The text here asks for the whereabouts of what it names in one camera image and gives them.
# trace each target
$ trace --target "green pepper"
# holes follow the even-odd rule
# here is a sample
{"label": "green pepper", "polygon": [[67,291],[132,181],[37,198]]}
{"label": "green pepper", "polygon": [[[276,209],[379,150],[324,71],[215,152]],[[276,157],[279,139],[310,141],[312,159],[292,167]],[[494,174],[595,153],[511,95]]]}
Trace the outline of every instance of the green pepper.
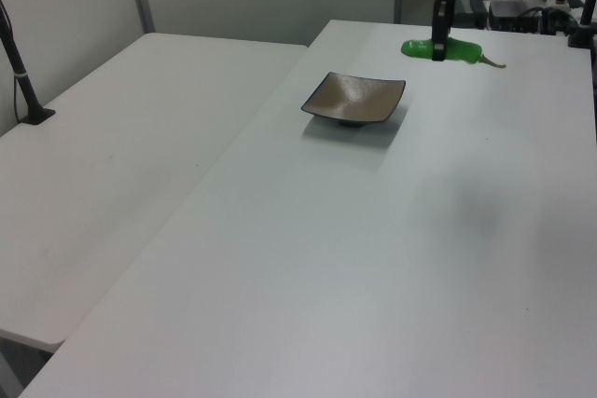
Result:
{"label": "green pepper", "polygon": [[[402,45],[402,53],[412,58],[424,58],[431,60],[433,55],[433,42],[431,39],[423,41],[407,41]],[[465,61],[469,64],[477,62],[484,62],[493,67],[500,69],[505,68],[505,65],[496,64],[485,58],[483,50],[479,44],[472,42],[459,41],[457,39],[448,38],[446,44],[446,59],[454,61]]]}

